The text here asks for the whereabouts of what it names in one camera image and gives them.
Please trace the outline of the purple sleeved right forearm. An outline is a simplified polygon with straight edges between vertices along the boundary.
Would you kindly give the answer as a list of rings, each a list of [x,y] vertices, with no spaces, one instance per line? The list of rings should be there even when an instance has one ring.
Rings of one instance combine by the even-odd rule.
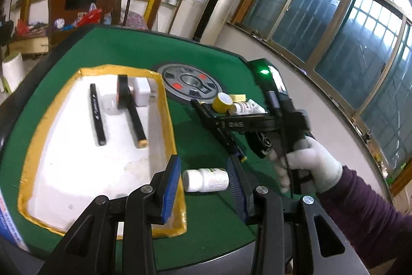
[[[346,166],[339,182],[318,198],[366,267],[394,260],[388,274],[411,274],[410,215],[398,212]]]

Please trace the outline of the white gloved right hand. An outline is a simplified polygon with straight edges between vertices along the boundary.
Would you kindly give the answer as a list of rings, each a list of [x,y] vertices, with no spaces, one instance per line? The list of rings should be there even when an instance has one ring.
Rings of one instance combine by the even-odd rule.
[[[278,156],[274,149],[268,154],[268,159],[274,163],[278,174],[282,193],[288,192],[291,186],[287,163],[291,170],[309,170],[317,193],[324,193],[335,187],[342,177],[342,164],[317,140],[309,136],[305,139],[306,148],[296,149],[285,156]]]

